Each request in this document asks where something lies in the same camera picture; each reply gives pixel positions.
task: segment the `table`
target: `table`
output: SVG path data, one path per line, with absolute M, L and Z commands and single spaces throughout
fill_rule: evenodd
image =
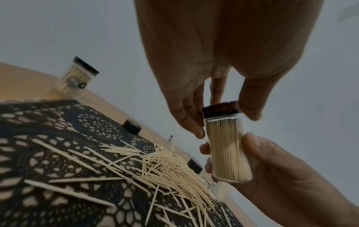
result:
M 58 95 L 49 92 L 57 79 L 57 77 L 48 74 L 0 63 L 0 101 L 25 99 L 35 101 L 39 99 L 60 99 Z M 88 90 L 83 91 L 77 97 L 77 100 L 80 102 L 85 102 L 87 105 L 93 107 L 119 124 L 123 124 L 126 119 L 132 119 L 124 112 L 118 110 Z M 151 141 L 152 143 L 160 145 L 165 144 L 166 140 L 160 135 L 156 134 L 141 123 L 139 123 L 139 125 L 142 127 L 142 130 L 139 133 L 140 136 Z M 193 158 L 180 148 L 177 148 L 174 152 L 181 155 L 186 161 Z M 202 175 L 208 180 L 210 184 L 213 183 L 210 175 L 205 171 L 202 171 Z M 228 208 L 231 209 L 236 218 L 243 224 L 243 226 L 255 226 L 255 224 L 230 198 L 230 196 L 225 196 L 224 202 Z

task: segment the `toothpick container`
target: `toothpick container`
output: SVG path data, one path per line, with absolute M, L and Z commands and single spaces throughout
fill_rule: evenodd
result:
M 252 180 L 251 164 L 242 148 L 238 101 L 208 106 L 202 113 L 211 149 L 212 175 L 231 184 Z
M 66 73 L 56 82 L 53 90 L 65 98 L 73 99 L 97 74 L 99 72 L 96 69 L 76 56 Z

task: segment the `white wall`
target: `white wall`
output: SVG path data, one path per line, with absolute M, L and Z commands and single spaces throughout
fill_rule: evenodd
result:
M 327 0 L 301 62 L 273 91 L 260 122 L 245 129 L 307 161 L 359 205 L 359 17 L 338 22 L 356 0 Z M 203 141 L 171 117 L 148 66 L 128 0 L 0 0 L 0 61 L 61 75 L 74 55 L 100 71 L 89 89 L 202 164 Z M 238 97 L 235 71 L 223 101 Z M 209 103 L 209 89 L 205 102 Z M 233 195 L 259 226 L 266 218 Z

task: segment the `plastic container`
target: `plastic container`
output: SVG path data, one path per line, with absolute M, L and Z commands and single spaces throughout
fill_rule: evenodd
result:
M 238 101 L 208 106 L 202 113 L 211 149 L 212 175 L 231 184 L 252 180 L 252 166 L 242 149 L 242 112 Z
M 73 64 L 59 79 L 53 90 L 65 98 L 75 98 L 99 72 L 89 64 L 75 57 Z

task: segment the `hand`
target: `hand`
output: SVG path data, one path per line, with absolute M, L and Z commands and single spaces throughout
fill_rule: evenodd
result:
M 242 143 L 254 180 L 235 187 L 273 221 L 284 227 L 359 226 L 358 208 L 304 161 L 252 133 Z M 209 145 L 200 150 L 209 154 Z M 206 171 L 212 172 L 210 160 Z
M 148 62 L 169 110 L 203 138 L 203 89 L 221 102 L 230 68 L 245 77 L 240 109 L 259 120 L 268 96 L 300 59 L 322 0 L 135 0 Z

